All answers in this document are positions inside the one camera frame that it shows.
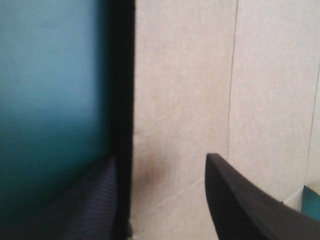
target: beige wall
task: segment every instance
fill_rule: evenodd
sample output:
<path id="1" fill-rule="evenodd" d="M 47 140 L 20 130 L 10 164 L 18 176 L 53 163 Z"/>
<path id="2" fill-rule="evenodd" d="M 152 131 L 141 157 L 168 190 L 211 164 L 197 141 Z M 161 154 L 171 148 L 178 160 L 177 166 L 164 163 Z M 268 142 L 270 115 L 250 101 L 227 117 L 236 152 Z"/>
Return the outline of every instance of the beige wall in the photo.
<path id="1" fill-rule="evenodd" d="M 319 23 L 315 0 L 136 1 L 134 239 L 217 239 L 207 152 L 297 208 Z"/>
<path id="2" fill-rule="evenodd" d="M 318 87 L 314 105 L 312 132 L 310 138 L 310 149 L 308 168 L 305 182 L 311 183 L 320 180 L 320 86 L 318 75 Z"/>

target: teal object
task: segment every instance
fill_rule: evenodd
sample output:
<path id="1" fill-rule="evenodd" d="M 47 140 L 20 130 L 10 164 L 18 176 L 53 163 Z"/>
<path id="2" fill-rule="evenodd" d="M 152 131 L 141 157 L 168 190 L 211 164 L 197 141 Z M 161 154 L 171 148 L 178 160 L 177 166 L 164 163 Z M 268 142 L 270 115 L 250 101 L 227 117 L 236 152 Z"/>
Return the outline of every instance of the teal object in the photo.
<path id="1" fill-rule="evenodd" d="M 109 153 L 97 0 L 0 1 L 0 227 Z"/>
<path id="2" fill-rule="evenodd" d="M 303 188 L 301 212 L 320 221 L 320 196 L 307 186 Z"/>

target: wall tile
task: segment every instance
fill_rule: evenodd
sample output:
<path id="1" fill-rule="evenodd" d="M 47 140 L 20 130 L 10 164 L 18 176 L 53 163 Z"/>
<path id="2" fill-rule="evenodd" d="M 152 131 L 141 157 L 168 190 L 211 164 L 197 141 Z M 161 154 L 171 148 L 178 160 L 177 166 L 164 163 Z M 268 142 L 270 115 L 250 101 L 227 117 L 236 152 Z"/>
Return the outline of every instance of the wall tile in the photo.
<path id="1" fill-rule="evenodd" d="M 204 177 L 207 152 L 227 153 L 235 9 L 235 0 L 136 1 L 137 239 L 212 239 L 199 238 L 214 233 L 204 183 L 201 197 L 188 189 Z"/>
<path id="2" fill-rule="evenodd" d="M 132 222 L 134 240 L 218 240 L 203 179 L 134 217 Z"/>
<path id="3" fill-rule="evenodd" d="M 305 181 L 319 22 L 319 1 L 239 1 L 228 160 L 278 200 Z"/>
<path id="4" fill-rule="evenodd" d="M 296 193 L 291 195 L 288 199 L 284 200 L 283 203 L 300 213 L 301 207 L 302 207 L 303 192 L 304 192 L 304 188 L 301 187 Z"/>
<path id="5" fill-rule="evenodd" d="M 320 180 L 320 86 L 317 88 L 306 184 Z"/>

